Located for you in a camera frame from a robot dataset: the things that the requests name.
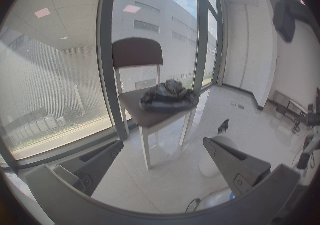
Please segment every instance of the black baseboard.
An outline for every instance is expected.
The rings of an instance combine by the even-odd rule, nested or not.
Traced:
[[[254,104],[256,105],[256,108],[257,108],[258,110],[260,110],[260,111],[263,110],[263,107],[262,107],[262,106],[259,106],[256,98],[254,97],[253,92],[250,92],[250,91],[248,91],[248,90],[245,90],[245,89],[242,89],[242,88],[239,88],[239,87],[235,87],[235,86],[232,86],[232,85],[229,85],[229,84],[225,84],[225,83],[222,83],[222,85],[223,85],[223,86],[226,86],[226,87],[230,87],[230,88],[236,89],[236,90],[239,90],[239,91],[244,92],[244,93],[247,93],[247,94],[249,94],[249,95],[252,95],[252,97],[254,98],[253,100],[254,100]]]

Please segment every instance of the brown chair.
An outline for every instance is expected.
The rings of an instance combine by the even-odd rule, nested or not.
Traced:
[[[126,133],[127,135],[129,135],[128,123],[125,115],[125,108],[132,116],[134,122],[136,122],[139,126],[144,160],[147,169],[150,169],[151,166],[148,135],[156,133],[157,138],[158,130],[186,115],[181,139],[179,142],[180,146],[182,146],[183,140],[186,138],[190,130],[190,126],[195,114],[195,109],[193,109],[192,111],[184,111],[178,113],[145,112],[140,109],[139,101],[141,96],[149,88],[129,91],[125,93],[122,92],[119,68],[123,67],[157,65],[157,83],[160,83],[160,65],[162,65],[162,50],[160,44],[157,41],[137,37],[118,40],[112,44],[112,58],[113,67],[116,71],[115,78],[117,81],[120,107],[126,128]]]

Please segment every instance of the glossy floor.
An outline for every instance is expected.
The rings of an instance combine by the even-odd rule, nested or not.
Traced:
[[[184,118],[160,130],[158,141],[154,134],[149,136],[152,168],[148,171],[139,131],[132,130],[92,197],[139,212],[184,212],[193,199],[202,199],[227,186],[222,175],[207,178],[199,170],[199,161],[206,153],[202,138],[217,135],[219,125],[227,118],[229,129],[223,135],[241,151],[270,162],[271,170],[280,163],[291,167],[308,133],[301,126],[298,135],[294,134],[293,122],[286,117],[277,119],[271,104],[259,111],[249,94],[214,86],[201,95],[190,134],[182,147],[179,140]]]

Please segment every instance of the window frame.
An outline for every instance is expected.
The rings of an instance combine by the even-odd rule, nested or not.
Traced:
[[[8,6],[3,7],[7,12],[14,0],[10,0]],[[222,48],[222,18],[221,18],[221,5],[220,0],[217,2],[217,11],[212,8],[208,0],[197,0],[197,31],[196,42],[191,40],[191,45],[196,46],[196,57],[194,71],[190,73],[193,75],[193,90],[200,95],[206,91],[212,84],[216,84],[216,79],[212,77],[212,81],[202,87],[202,80],[204,76],[204,67],[206,62],[206,53],[208,49],[208,9],[212,12],[218,23],[218,33],[217,33],[217,48],[216,54],[221,53]],[[98,71],[100,75],[100,83],[102,87],[103,96],[106,103],[107,111],[110,112],[110,119],[113,127],[99,131],[95,134],[89,135],[72,143],[63,145],[61,147],[54,148],[52,150],[43,152],[38,155],[33,155],[25,159],[16,160],[11,152],[7,149],[4,144],[3,139],[0,136],[0,153],[5,160],[6,164],[2,166],[2,169],[11,169],[15,173],[18,170],[34,167],[41,163],[54,162],[55,160],[68,157],[72,154],[83,151],[89,147],[94,147],[100,143],[105,142],[112,137],[118,136],[120,139],[124,140],[127,138],[124,124],[122,121],[122,116],[120,113],[118,96],[116,93],[116,84],[113,74],[112,65],[112,51],[111,51],[111,23],[112,23],[112,6],[113,0],[99,0],[98,11],[97,11],[97,24],[96,24],[96,48],[97,48],[97,60],[98,60]],[[5,13],[0,14],[1,22],[5,19]],[[220,60],[216,59],[213,75],[217,75],[219,70]],[[129,129],[136,127],[136,124],[132,119],[128,120]]]

